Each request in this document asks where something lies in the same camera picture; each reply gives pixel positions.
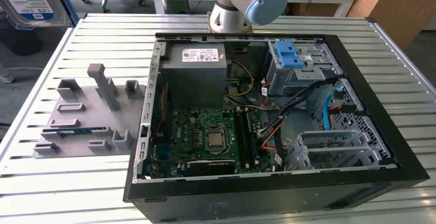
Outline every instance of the blue drive bay latch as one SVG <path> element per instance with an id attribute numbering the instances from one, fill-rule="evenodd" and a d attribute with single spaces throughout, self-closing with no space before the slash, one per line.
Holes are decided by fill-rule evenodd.
<path id="1" fill-rule="evenodd" d="M 276 41 L 274 50 L 281 61 L 281 67 L 304 67 L 298 57 L 298 50 L 290 41 Z"/>

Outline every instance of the orange wire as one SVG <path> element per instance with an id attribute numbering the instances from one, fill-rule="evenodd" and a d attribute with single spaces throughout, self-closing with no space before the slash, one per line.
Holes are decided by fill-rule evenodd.
<path id="1" fill-rule="evenodd" d="M 329 126 L 330 129 L 333 130 L 333 115 L 329 115 Z"/>
<path id="2" fill-rule="evenodd" d="M 278 126 L 273 129 L 273 131 L 272 131 L 272 133 L 269 134 L 266 140 L 265 140 L 264 143 L 261 144 L 261 147 L 260 147 L 261 149 L 276 150 L 273 147 L 265 147 L 265 145 L 266 145 L 266 142 L 269 141 L 269 139 L 272 138 L 273 134 L 277 132 L 277 130 L 278 130 L 278 128 L 280 128 L 280 126 L 281 126 L 282 123 L 284 123 L 284 122 L 281 121 L 281 123 L 278 124 Z"/>

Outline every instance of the metal profile table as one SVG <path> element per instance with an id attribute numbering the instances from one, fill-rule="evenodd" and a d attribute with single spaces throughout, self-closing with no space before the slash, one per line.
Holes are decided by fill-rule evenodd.
<path id="1" fill-rule="evenodd" d="M 156 32 L 206 32 L 206 17 L 89 14 L 66 30 L 0 144 L 1 223 L 148 223 L 121 201 L 128 155 L 33 159 L 32 152 L 60 79 L 94 85 L 86 67 L 97 62 L 116 84 L 128 79 L 144 84 Z M 377 24 L 362 18 L 281 17 L 254 32 L 340 37 L 432 179 L 354 209 L 206 223 L 436 223 L 436 91 Z"/>

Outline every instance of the hard drive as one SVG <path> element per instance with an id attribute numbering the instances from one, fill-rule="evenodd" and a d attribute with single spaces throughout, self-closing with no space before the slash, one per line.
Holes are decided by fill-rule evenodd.
<path id="1" fill-rule="evenodd" d="M 0 0 L 17 29 L 70 27 L 78 20 L 69 0 Z"/>

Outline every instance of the floor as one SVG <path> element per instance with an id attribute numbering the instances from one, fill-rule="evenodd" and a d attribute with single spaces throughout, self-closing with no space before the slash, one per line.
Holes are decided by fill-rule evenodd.
<path id="1" fill-rule="evenodd" d="M 101 13 L 100 2 L 85 4 L 81 1 L 73 2 L 77 12 Z M 213 7 L 213 2 L 192 1 L 190 8 L 196 14 L 205 14 Z M 145 6 L 140 6 L 137 1 L 112 0 L 108 3 L 112 13 L 154 13 L 153 3 L 146 1 Z M 182 12 L 182 2 L 170 2 L 170 13 Z M 0 15 L 0 30 L 4 28 L 4 20 Z M 0 43 L 0 62 L 5 68 L 36 67 L 44 68 L 57 43 L 64 34 L 64 29 L 37 29 L 36 33 L 42 42 L 42 49 L 26 57 L 16 56 Z M 426 78 L 436 84 L 436 31 L 422 31 L 405 50 L 405 54 L 413 61 Z M 36 69 L 12 69 L 10 73 L 16 80 L 12 84 L 0 83 L 0 122 L 12 123 L 13 118 L 21 108 L 28 93 L 40 75 Z M 6 132 L 5 127 L 0 127 L 0 139 Z"/>

